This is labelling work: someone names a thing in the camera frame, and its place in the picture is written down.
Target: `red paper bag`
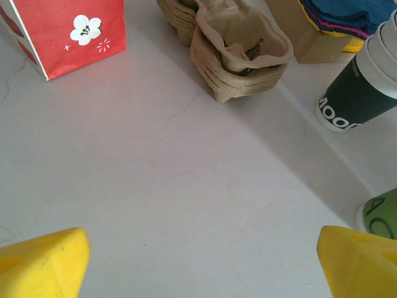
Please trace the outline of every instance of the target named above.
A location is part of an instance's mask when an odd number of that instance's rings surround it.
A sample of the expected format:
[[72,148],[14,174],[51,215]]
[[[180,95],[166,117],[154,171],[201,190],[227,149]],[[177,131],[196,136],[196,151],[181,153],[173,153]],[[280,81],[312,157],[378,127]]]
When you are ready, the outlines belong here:
[[0,0],[0,16],[47,80],[126,47],[123,0]]

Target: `crack on surface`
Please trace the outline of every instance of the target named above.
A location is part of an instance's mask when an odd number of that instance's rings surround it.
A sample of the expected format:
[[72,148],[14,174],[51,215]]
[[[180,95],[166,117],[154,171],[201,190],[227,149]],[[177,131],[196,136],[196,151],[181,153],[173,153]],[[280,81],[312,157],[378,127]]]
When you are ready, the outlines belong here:
[[231,266],[233,267],[233,273],[236,276],[237,280],[239,282],[241,282],[241,284],[243,284],[244,286],[247,287],[246,282],[244,281],[242,275],[238,272],[238,267],[236,266],[236,263],[231,259],[231,256],[229,255],[229,262],[231,264]]
[[190,107],[190,105],[195,101],[195,99],[198,98],[199,96],[203,95],[204,93],[205,93],[205,91],[202,91],[202,92],[196,94],[196,95],[192,98],[192,100],[186,105],[186,107],[185,107],[183,110],[181,110],[180,112],[178,112],[178,113],[176,113],[175,115],[173,115],[170,119],[168,119],[168,121],[167,121],[167,123],[166,123],[166,126],[169,125],[169,123],[171,122],[172,119],[174,119],[174,118],[177,117],[178,115],[181,115],[181,114],[183,114],[184,112],[186,112],[187,109]]
[[303,132],[303,136],[302,136],[302,138],[301,138],[301,140],[300,140],[300,145],[302,145],[304,139],[306,138],[306,134],[308,133],[308,126],[307,126],[307,123],[308,123],[308,119],[306,119],[306,120],[305,120],[305,123],[303,124],[304,132]]
[[0,229],[2,229],[3,231],[6,231],[7,233],[10,233],[10,234],[12,234],[12,236],[14,236],[14,237],[16,237],[17,235],[13,232],[13,231],[10,231],[10,230],[8,230],[8,229],[6,229],[6,228],[4,228],[4,227],[2,227],[1,225],[0,225]]
[[259,211],[262,211],[262,210],[265,210],[265,209],[269,208],[270,206],[274,205],[275,203],[277,203],[278,201],[280,201],[282,199],[283,199],[283,197],[278,198],[277,200],[271,202],[270,204],[267,204],[265,207],[260,208]]
[[2,99],[1,99],[1,101],[0,101],[0,104],[2,104],[4,101],[6,101],[8,95],[10,94],[10,91],[11,91],[11,89],[10,89],[10,80],[11,80],[13,77],[15,77],[18,73],[20,73],[22,70],[25,69],[25,67],[26,67],[26,61],[27,61],[27,58],[24,59],[24,62],[23,62],[23,64],[22,64],[22,66],[21,66],[15,73],[13,73],[12,75],[10,75],[10,76],[6,79],[6,81],[4,82],[4,84],[6,85],[6,94],[2,97]]

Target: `yellow object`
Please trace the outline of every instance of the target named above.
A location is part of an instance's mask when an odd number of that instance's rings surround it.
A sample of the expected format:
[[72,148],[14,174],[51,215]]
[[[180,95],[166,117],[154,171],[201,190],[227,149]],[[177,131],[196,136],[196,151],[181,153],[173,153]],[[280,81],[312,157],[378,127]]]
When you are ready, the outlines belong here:
[[397,297],[397,241],[328,226],[317,253],[334,298]]
[[349,44],[347,44],[345,46],[345,48],[343,49],[342,52],[344,53],[358,53],[361,48],[364,46],[364,41],[349,35],[349,34],[345,34],[345,33],[341,33],[341,32],[335,32],[335,31],[326,31],[326,30],[321,30],[316,23],[313,22],[313,20],[308,16],[308,13],[306,12],[305,8],[303,7],[302,3],[297,0],[299,3],[299,6],[302,8],[302,11],[305,15],[305,17],[308,19],[308,21],[311,23],[311,25],[313,25],[314,28],[316,28],[317,31],[322,32],[323,34],[329,35],[329,36],[333,36],[333,37],[352,37],[352,40],[349,42]]
[[82,228],[0,248],[0,298],[76,298],[89,261]]

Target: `white surface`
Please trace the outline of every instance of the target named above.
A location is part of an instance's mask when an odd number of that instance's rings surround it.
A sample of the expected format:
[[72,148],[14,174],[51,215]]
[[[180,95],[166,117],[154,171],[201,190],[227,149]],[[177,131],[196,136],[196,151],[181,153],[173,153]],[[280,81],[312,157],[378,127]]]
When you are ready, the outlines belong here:
[[50,82],[1,31],[1,244],[84,227],[80,298],[330,297],[319,231],[396,186],[397,111],[332,133],[343,65],[295,60],[218,104],[155,1],[126,5],[129,49]]

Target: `coffee cup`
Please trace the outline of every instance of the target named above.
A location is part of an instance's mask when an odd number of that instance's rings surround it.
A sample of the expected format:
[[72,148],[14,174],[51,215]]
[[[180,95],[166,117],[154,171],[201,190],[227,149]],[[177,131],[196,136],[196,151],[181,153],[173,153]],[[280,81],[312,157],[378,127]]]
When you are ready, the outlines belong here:
[[372,60],[368,40],[316,103],[319,121],[334,132],[354,129],[397,106],[397,82]]
[[375,62],[384,74],[391,78],[394,82],[397,82],[397,59],[389,52],[383,43],[380,35],[381,29],[385,23],[382,23],[375,34],[368,39],[368,51]]
[[393,11],[390,19],[380,29],[380,35],[387,50],[397,59],[397,9]]

